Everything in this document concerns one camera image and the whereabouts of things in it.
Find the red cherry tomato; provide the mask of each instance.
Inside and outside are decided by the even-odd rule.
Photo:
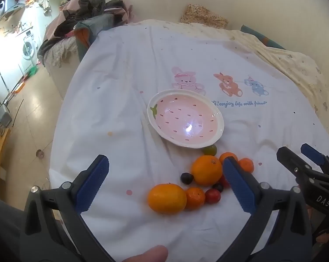
[[[224,175],[222,175],[222,177],[218,180],[218,182],[220,184],[222,184],[224,186],[224,188],[229,188],[230,187],[229,182],[226,180]]]
[[[208,189],[205,195],[206,203],[208,204],[216,204],[220,201],[220,198],[222,197],[217,189]]]

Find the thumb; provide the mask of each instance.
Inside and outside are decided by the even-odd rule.
[[[143,254],[129,257],[123,262],[165,262],[168,256],[168,249],[163,245],[157,245]]]
[[[319,243],[327,243],[329,241],[329,233],[323,233],[316,238]]]

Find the bed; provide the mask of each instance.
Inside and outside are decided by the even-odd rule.
[[[56,43],[44,54],[43,62],[60,96],[64,98],[71,79],[80,64],[76,38],[73,36]]]
[[[306,161],[300,153],[305,142],[329,155],[329,92],[311,58],[200,24],[148,20],[103,31],[66,91],[49,173],[56,188],[98,154],[109,158],[110,173],[82,216],[116,261],[158,244],[169,249],[169,261],[215,261],[248,220],[231,190],[217,205],[175,216],[158,215],[146,204],[156,184],[184,187],[180,175],[202,154],[163,140],[146,115],[153,95],[186,87],[181,78],[198,84],[222,112],[218,156],[231,151],[251,158],[259,182],[286,190],[296,185],[277,162],[281,146]],[[255,251],[265,245],[276,216]]]

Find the washing machine door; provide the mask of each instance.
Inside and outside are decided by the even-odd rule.
[[[32,59],[33,55],[35,54],[35,43],[31,38],[24,39],[22,51],[24,59]]]

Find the tiled floor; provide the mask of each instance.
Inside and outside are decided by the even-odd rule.
[[[5,188],[0,187],[0,198],[19,209],[25,207],[32,186],[49,187],[50,151],[62,104],[62,98],[43,66],[39,66],[38,72],[9,101],[13,118],[22,100],[14,126],[10,124],[12,133],[1,164],[7,170],[7,180]],[[41,160],[36,157],[37,149],[45,153]]]

